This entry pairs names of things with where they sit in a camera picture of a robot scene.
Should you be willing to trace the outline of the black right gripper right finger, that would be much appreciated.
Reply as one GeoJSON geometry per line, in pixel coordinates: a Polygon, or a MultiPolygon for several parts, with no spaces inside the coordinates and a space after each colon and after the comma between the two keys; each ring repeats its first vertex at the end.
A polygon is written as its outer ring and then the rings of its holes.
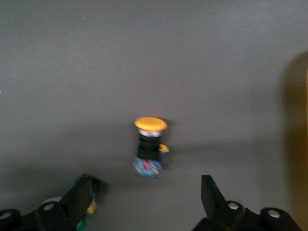
{"type": "Polygon", "coordinates": [[[300,231],[284,210],[265,207],[259,214],[227,201],[210,175],[201,177],[201,200],[206,213],[194,231],[300,231]]]}

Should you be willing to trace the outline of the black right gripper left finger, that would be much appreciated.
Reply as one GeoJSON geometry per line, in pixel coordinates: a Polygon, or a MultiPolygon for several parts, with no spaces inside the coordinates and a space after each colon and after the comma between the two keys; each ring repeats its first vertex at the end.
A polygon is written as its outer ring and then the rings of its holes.
{"type": "Polygon", "coordinates": [[[83,174],[60,201],[45,202],[22,215],[17,209],[0,211],[2,231],[75,231],[93,200],[92,176],[83,174]]]}

